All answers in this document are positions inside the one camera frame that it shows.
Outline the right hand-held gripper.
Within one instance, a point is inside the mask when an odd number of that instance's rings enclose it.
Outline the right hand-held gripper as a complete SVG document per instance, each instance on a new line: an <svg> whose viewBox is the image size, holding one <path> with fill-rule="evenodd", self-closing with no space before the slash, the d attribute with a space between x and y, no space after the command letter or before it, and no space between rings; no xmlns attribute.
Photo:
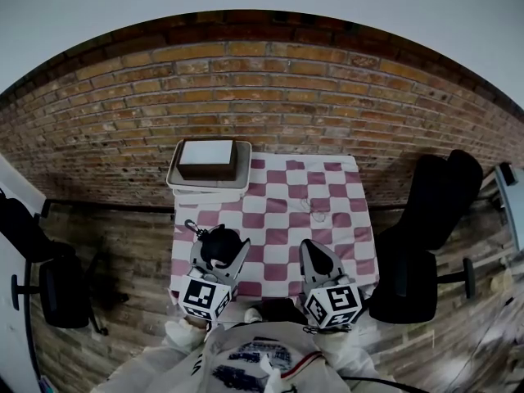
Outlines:
<svg viewBox="0 0 524 393"><path fill-rule="evenodd" d="M362 309L362 300L355 280L345 275L340 257L323 244L316 246L310 239L300 243L299 251L304 280L316 282L318 274L327 281L312 288L306 297L304 309L312 322L320 329L351 323Z"/></svg>

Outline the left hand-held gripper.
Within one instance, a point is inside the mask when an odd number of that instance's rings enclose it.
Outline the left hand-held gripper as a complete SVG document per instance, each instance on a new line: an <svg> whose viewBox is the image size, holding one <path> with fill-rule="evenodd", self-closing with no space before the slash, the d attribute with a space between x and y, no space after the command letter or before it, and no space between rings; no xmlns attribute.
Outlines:
<svg viewBox="0 0 524 393"><path fill-rule="evenodd" d="M197 239L191 249L191 268L180 283L178 304L183 312L208 322L216 322L237 290L237 277L242 270L251 240L241 242L224 269L211 269L211 259L204 243Z"/></svg>

